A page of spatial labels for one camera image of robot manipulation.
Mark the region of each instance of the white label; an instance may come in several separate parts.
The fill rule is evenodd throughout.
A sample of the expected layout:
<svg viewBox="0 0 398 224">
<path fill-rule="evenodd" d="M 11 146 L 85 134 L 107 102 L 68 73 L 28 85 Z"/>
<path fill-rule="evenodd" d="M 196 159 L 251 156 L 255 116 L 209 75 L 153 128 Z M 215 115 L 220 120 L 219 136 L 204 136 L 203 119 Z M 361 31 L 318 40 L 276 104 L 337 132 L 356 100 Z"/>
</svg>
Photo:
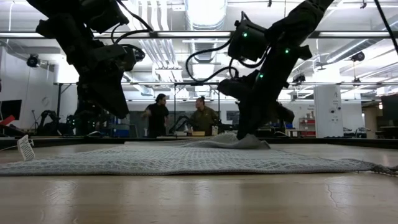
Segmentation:
<svg viewBox="0 0 398 224">
<path fill-rule="evenodd" d="M 18 151 L 22 154 L 24 161 L 31 161 L 35 158 L 35 152 L 29 144 L 29 137 L 25 135 L 17 142 Z"/>
</svg>

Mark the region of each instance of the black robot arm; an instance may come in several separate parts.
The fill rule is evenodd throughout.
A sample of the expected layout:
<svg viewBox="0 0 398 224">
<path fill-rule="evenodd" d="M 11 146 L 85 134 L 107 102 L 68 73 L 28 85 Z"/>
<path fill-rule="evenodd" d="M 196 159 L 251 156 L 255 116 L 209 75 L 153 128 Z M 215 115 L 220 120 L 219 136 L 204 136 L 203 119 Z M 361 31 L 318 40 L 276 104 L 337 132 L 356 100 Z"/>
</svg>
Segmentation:
<svg viewBox="0 0 398 224">
<path fill-rule="evenodd" d="M 289 15 L 265 29 L 242 13 L 236 21 L 228 55 L 247 67 L 244 59 L 264 62 L 260 70 L 246 77 L 224 80 L 218 90 L 239 100 L 238 139 L 254 134 L 258 127 L 271 119 L 273 113 L 282 113 L 283 120 L 292 121 L 294 114 L 278 104 L 277 98 L 288 87 L 287 79 L 299 58 L 312 57 L 304 40 L 317 28 L 327 7 L 333 0 L 307 0 Z"/>
<path fill-rule="evenodd" d="M 121 87 L 125 71 L 136 64 L 136 50 L 132 45 L 104 45 L 94 39 L 92 30 L 102 33 L 116 25 L 128 24 L 120 10 L 121 0 L 27 0 L 30 5 L 46 15 L 36 32 L 56 39 L 67 56 L 67 62 L 79 73 L 78 99 L 91 102 L 119 118 L 128 114 L 126 99 Z"/>
</svg>

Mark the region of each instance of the ceiling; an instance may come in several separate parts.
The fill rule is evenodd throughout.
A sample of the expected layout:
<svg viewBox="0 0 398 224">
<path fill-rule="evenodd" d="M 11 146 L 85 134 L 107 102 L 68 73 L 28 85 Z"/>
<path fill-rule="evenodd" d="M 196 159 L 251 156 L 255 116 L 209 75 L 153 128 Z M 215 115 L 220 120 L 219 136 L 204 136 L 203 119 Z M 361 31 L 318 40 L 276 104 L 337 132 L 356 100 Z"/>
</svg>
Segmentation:
<svg viewBox="0 0 398 224">
<path fill-rule="evenodd" d="M 142 1 L 139 1 L 140 5 L 140 15 L 142 14 Z M 203 4 L 211 4 L 212 2 L 219 0 L 202 0 Z M 162 1 L 157 2 L 157 11 L 160 14 L 160 5 Z M 275 21 L 282 19 L 287 15 L 290 10 L 292 10 L 298 3 L 302 1 L 299 0 L 273 0 L 272 6 L 267 7 L 268 1 L 256 1 L 256 0 L 229 0 L 226 6 L 226 15 L 223 21 L 223 26 L 221 30 L 234 30 L 235 20 L 239 20 L 241 16 L 241 11 L 244 11 L 249 18 L 263 27 L 269 27 Z M 382 7 L 384 8 L 384 13 L 387 18 L 396 17 L 398 21 L 398 1 L 396 0 L 380 0 Z M 151 13 L 151 1 L 148 0 L 148 17 L 149 21 Z M 321 24 L 317 27 L 317 30 L 322 31 L 370 31 L 370 30 L 380 30 L 380 25 L 382 20 L 373 2 L 369 2 L 367 7 L 360 9 L 362 5 L 362 0 L 336 0 L 332 4 L 329 10 L 327 10 Z M 205 13 L 210 8 L 197 9 L 197 11 L 202 10 Z M 1 31 L 13 31 L 13 32 L 34 32 L 35 27 L 40 19 L 46 19 L 40 12 L 26 4 L 25 1 L 3 1 L 0 0 L 0 32 Z M 187 20 L 185 15 L 185 6 L 183 0 L 172 0 L 167 1 L 167 24 L 170 30 L 187 30 Z M 127 31 L 130 28 L 124 26 L 120 28 L 120 31 Z M 0 41 L 0 44 L 4 45 L 4 39 Z M 183 67 L 185 60 L 192 53 L 192 47 L 187 43 L 188 40 L 182 39 L 172 39 L 172 46 L 178 64 Z M 292 72 L 292 76 L 302 72 L 306 75 L 307 81 L 317 81 L 314 78 L 318 74 L 318 67 L 314 66 L 315 62 L 319 62 L 327 57 L 328 54 L 332 54 L 337 50 L 341 49 L 345 45 L 354 41 L 353 39 L 308 39 L 305 44 L 310 46 L 310 50 L 314 55 L 314 58 L 307 62 L 299 61 L 296 66 L 299 69 L 295 69 Z M 134 44 L 140 46 L 141 43 L 138 40 L 124 40 L 123 43 Z M 64 64 L 65 57 L 60 50 L 59 54 L 54 49 L 59 49 L 59 46 L 54 40 L 31 40 L 31 39 L 12 39 L 9 41 L 10 47 L 19 56 L 27 57 L 32 51 L 38 50 L 42 52 L 39 54 L 42 60 L 48 61 L 54 64 Z M 366 58 L 362 62 L 356 62 L 355 67 L 352 61 L 340 60 L 339 62 L 333 63 L 331 65 L 326 65 L 325 68 L 335 69 L 340 71 L 341 81 L 350 82 L 354 79 L 354 75 L 367 77 L 367 79 L 362 80 L 362 82 L 379 82 L 386 79 L 386 77 L 398 77 L 398 67 L 391 65 L 385 71 L 379 72 L 376 75 L 372 75 L 373 72 L 377 72 L 380 69 L 395 63 L 398 61 L 397 53 L 393 50 L 393 45 L 391 40 L 386 39 L 379 41 L 374 45 L 370 45 L 363 49 L 363 53 Z M 224 49 L 216 55 L 215 59 L 211 61 L 213 66 L 213 71 L 228 65 L 229 57 L 224 53 L 227 49 Z M 145 76 L 145 72 L 152 73 L 153 63 L 149 57 L 143 62 L 138 63 L 134 72 L 137 74 L 142 74 Z M 239 73 L 244 75 L 250 73 L 250 69 L 243 68 L 242 66 L 235 65 L 239 68 Z M 324 82 L 328 81 L 327 74 L 322 73 L 322 80 Z M 225 73 L 221 74 L 219 79 L 225 78 Z M 183 69 L 180 77 L 182 80 L 188 80 L 186 71 Z"/>
</svg>

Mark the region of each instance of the ductwork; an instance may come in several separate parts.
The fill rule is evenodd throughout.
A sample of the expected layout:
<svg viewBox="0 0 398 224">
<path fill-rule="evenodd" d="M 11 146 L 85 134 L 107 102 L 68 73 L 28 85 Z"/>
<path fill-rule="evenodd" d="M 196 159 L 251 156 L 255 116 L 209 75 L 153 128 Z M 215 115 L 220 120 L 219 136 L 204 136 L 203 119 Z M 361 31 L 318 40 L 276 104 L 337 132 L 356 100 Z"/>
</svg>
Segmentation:
<svg viewBox="0 0 398 224">
<path fill-rule="evenodd" d="M 227 0 L 184 0 L 188 30 L 221 30 L 226 16 Z M 215 44 L 192 43 L 192 52 L 212 49 Z M 213 60 L 214 52 L 197 55 L 198 62 Z"/>
<path fill-rule="evenodd" d="M 392 30 L 398 29 L 398 15 L 393 16 L 392 18 L 388 19 L 388 23 L 391 26 Z M 384 23 L 379 24 L 373 30 L 375 31 L 385 31 L 386 27 Z M 344 47 L 330 53 L 320 64 L 328 65 L 331 63 L 336 63 L 341 60 L 344 60 L 378 42 L 382 41 L 382 39 L 364 39 L 364 40 L 353 40 L 350 43 L 346 44 Z M 302 63 L 300 66 L 296 67 L 294 70 L 299 69 L 300 71 L 305 71 L 309 68 L 312 68 L 312 63 Z"/>
</svg>

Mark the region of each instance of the gray fabric mat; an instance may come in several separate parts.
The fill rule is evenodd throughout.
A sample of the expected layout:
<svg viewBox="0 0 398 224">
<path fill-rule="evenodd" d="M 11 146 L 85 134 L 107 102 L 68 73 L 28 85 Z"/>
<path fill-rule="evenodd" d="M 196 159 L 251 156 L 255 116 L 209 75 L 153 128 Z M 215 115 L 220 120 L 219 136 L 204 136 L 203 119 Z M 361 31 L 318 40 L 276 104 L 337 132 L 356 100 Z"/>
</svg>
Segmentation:
<svg viewBox="0 0 398 224">
<path fill-rule="evenodd" d="M 384 167 L 356 159 L 330 160 L 266 148 L 266 142 L 251 137 L 238 141 L 230 134 L 204 141 L 137 142 L 111 149 L 1 164 L 0 175 L 308 174 L 354 171 L 397 175 L 398 171 L 398 167 Z"/>
</svg>

